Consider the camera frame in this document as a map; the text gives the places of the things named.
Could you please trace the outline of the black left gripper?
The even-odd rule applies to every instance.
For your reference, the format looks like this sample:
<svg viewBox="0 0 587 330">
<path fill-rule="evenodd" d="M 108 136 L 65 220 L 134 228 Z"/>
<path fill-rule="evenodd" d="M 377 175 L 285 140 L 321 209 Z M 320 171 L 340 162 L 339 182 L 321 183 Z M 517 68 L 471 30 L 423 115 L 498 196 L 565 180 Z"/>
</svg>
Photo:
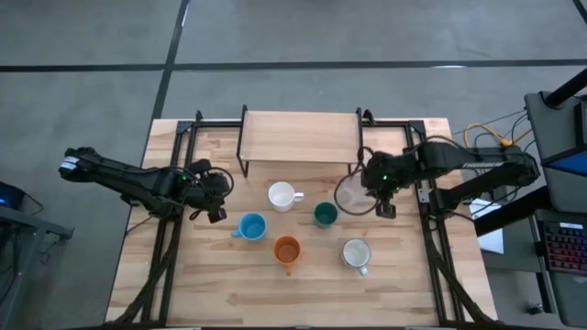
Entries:
<svg viewBox="0 0 587 330">
<path fill-rule="evenodd" d="M 232 175 L 213 166 L 209 159 L 191 163 L 188 171 L 194 175 L 192 186 L 187 189 L 184 198 L 185 203 L 194 209 L 189 219 L 193 221 L 202 212 L 207 212 L 211 224 L 226 219 L 227 212 L 223 205 L 232 192 Z"/>
</svg>

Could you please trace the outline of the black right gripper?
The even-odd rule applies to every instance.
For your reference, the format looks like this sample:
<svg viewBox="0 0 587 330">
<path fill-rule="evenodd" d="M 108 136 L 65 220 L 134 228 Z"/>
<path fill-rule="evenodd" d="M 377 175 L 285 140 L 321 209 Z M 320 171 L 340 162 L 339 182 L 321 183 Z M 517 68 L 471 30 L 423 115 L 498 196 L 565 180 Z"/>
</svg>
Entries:
<svg viewBox="0 0 587 330">
<path fill-rule="evenodd" d="M 361 185 L 366 195 L 375 199 L 375 214 L 394 219 L 396 207 L 391 203 L 393 195 L 402 187 L 404 157 L 394 156 L 383 151 L 372 151 L 371 157 L 363 167 Z"/>
</svg>

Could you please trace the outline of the clear glass cup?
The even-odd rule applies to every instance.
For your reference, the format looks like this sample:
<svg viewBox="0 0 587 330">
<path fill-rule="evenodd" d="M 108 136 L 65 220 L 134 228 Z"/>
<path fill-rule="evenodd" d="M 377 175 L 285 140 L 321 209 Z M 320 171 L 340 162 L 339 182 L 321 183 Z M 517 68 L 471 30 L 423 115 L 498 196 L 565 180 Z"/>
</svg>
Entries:
<svg viewBox="0 0 587 330">
<path fill-rule="evenodd" d="M 371 198 L 365 195 L 360 177 L 346 178 L 339 186 L 337 198 L 340 206 L 351 213 L 361 213 L 371 207 Z"/>
</svg>

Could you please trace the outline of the green cup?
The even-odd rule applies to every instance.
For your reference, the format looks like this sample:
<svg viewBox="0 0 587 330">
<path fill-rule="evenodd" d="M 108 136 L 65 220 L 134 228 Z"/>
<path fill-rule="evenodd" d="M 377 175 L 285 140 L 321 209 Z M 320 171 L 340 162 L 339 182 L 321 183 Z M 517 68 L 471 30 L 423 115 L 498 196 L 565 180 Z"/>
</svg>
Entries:
<svg viewBox="0 0 587 330">
<path fill-rule="evenodd" d="M 314 221 L 319 227 L 327 228 L 338 219 L 338 209 L 330 202 L 319 203 L 314 210 Z"/>
</svg>

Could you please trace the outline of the blue patterned white mug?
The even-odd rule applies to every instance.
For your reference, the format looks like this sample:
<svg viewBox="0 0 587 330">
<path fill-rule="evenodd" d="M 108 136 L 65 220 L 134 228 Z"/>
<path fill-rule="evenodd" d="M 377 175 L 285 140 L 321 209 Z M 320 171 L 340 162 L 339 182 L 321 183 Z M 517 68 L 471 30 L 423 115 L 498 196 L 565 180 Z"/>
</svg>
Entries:
<svg viewBox="0 0 587 330">
<path fill-rule="evenodd" d="M 343 262 L 357 270 L 363 277 L 368 275 L 368 264 L 371 261 L 371 248 L 362 239 L 352 238 L 342 248 Z"/>
</svg>

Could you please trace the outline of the orange mug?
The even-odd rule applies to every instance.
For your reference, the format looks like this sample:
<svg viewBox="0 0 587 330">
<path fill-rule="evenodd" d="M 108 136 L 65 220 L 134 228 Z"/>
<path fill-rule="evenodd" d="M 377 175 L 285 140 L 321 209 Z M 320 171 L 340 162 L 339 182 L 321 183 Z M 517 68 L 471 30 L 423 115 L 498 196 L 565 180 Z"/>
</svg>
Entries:
<svg viewBox="0 0 587 330">
<path fill-rule="evenodd" d="M 302 258 L 300 241 L 294 236 L 280 236 L 273 244 L 273 257 L 284 267 L 288 276 L 291 276 L 296 264 Z"/>
</svg>

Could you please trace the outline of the wooden shelf with black legs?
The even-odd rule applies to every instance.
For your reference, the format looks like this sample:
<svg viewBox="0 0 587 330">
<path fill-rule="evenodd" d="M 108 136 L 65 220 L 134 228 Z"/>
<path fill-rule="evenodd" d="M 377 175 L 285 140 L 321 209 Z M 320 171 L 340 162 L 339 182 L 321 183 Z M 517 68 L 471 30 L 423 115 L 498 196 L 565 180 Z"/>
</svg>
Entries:
<svg viewBox="0 0 587 330">
<path fill-rule="evenodd" d="M 363 146 L 362 109 L 353 113 L 257 111 L 242 106 L 236 157 L 252 161 L 356 164 Z"/>
</svg>

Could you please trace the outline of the white paper sheet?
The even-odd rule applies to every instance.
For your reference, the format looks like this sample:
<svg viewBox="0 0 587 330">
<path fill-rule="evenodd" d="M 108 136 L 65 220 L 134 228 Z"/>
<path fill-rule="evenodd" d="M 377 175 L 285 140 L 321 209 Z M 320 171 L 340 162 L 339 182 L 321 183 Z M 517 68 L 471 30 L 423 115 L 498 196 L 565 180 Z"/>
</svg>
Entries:
<svg viewBox="0 0 587 330">
<path fill-rule="evenodd" d="M 481 216 L 487 215 L 492 211 L 500 209 L 501 205 L 498 203 L 493 203 L 493 202 L 485 201 L 482 199 L 474 199 L 470 203 L 469 208 L 471 211 L 471 218 L 474 221 L 476 221 Z M 479 236 L 478 243 L 480 245 L 481 250 L 483 250 L 483 251 L 503 255 L 503 253 L 504 253 L 503 229 L 499 228 L 497 230 L 490 232 L 489 234 Z"/>
</svg>

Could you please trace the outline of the grey equipment cart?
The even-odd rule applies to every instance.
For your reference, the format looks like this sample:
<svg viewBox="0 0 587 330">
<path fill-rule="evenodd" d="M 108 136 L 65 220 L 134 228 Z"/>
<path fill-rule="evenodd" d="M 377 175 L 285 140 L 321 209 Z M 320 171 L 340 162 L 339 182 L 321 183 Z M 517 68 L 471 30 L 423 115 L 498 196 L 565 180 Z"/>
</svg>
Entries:
<svg viewBox="0 0 587 330">
<path fill-rule="evenodd" d="M 572 97 L 558 107 L 545 104 L 548 93 L 528 93 L 524 100 L 540 161 L 576 147 Z M 587 177 L 543 167 L 550 201 L 560 212 L 587 214 Z"/>
</svg>

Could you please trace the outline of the grey metal stand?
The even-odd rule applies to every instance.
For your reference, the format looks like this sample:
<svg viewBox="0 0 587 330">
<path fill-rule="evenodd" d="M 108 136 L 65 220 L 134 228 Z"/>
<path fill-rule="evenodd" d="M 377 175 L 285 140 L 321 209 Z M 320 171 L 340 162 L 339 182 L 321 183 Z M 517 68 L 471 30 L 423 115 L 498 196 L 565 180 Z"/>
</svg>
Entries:
<svg viewBox="0 0 587 330">
<path fill-rule="evenodd" d="M 8 330 L 47 234 L 72 238 L 74 229 L 0 206 L 0 330 Z"/>
</svg>

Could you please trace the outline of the black device with blue light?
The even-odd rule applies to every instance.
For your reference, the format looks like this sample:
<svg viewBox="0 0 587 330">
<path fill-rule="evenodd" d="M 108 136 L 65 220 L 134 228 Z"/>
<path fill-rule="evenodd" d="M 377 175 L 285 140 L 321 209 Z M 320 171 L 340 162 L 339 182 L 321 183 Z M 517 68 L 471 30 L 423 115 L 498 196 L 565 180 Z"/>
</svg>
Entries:
<svg viewBox="0 0 587 330">
<path fill-rule="evenodd" d="M 30 194 L 16 186 L 0 181 L 0 206 L 13 210 L 38 215 L 44 210 L 44 205 Z"/>
</svg>

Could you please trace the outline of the backlit keyboard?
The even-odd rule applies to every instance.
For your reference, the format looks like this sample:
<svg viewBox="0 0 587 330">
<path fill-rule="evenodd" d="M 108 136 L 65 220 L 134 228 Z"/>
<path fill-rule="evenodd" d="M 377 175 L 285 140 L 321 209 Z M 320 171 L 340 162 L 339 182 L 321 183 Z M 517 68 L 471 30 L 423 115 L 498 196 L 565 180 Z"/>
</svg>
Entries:
<svg viewBox="0 0 587 330">
<path fill-rule="evenodd" d="M 538 224 L 542 253 L 549 270 L 587 276 L 587 226 L 545 221 Z"/>
</svg>

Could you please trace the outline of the black pole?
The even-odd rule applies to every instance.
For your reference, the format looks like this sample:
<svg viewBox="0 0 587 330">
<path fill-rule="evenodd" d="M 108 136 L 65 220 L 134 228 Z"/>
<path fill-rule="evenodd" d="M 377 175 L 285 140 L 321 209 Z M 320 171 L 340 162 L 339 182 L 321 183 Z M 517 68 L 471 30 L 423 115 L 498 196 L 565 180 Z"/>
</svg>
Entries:
<svg viewBox="0 0 587 330">
<path fill-rule="evenodd" d="M 544 98 L 544 102 L 548 107 L 558 107 L 585 87 L 587 87 L 587 68 L 562 84 L 554 92 L 548 94 Z"/>
</svg>

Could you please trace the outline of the grey desk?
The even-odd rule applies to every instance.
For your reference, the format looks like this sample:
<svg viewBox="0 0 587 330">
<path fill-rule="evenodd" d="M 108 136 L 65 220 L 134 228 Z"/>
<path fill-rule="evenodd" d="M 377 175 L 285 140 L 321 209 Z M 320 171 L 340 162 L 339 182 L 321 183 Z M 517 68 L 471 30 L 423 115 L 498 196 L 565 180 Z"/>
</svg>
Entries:
<svg viewBox="0 0 587 330">
<path fill-rule="evenodd" d="M 547 210 L 537 210 L 534 218 L 538 224 L 545 221 L 558 221 L 578 223 L 587 226 L 587 215 L 559 213 Z M 542 257 L 536 243 L 537 254 Z M 580 276 L 568 272 L 548 270 L 550 283 L 554 293 L 555 303 L 559 318 L 566 326 L 581 327 L 587 329 L 587 276 Z"/>
</svg>

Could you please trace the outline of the black metal table frame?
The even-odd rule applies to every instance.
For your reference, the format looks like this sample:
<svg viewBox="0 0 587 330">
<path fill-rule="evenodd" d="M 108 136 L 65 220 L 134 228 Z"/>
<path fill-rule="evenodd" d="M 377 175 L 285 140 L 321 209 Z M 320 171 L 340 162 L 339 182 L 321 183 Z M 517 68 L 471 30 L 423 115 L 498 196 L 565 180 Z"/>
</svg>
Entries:
<svg viewBox="0 0 587 330">
<path fill-rule="evenodd" d="M 182 151 L 228 170 L 235 181 L 226 199 L 227 218 L 211 224 L 205 214 L 186 214 L 172 280 L 156 287 L 151 317 L 161 303 L 169 326 L 401 326 L 436 325 L 455 316 L 449 287 L 432 273 L 415 189 L 394 197 L 397 216 L 341 214 L 330 228 L 315 225 L 315 207 L 331 201 L 349 168 L 339 163 L 252 161 L 244 176 L 236 157 L 241 119 L 204 119 L 188 134 Z M 398 154 L 409 142 L 446 136 L 444 118 L 362 120 L 363 144 Z M 272 207 L 268 191 L 288 182 L 305 195 L 285 213 Z M 246 214 L 267 222 L 263 240 L 232 237 Z M 278 237 L 296 237 L 302 258 L 291 276 L 273 257 Z M 342 248 L 352 238 L 371 248 L 368 275 L 347 266 Z"/>
</svg>

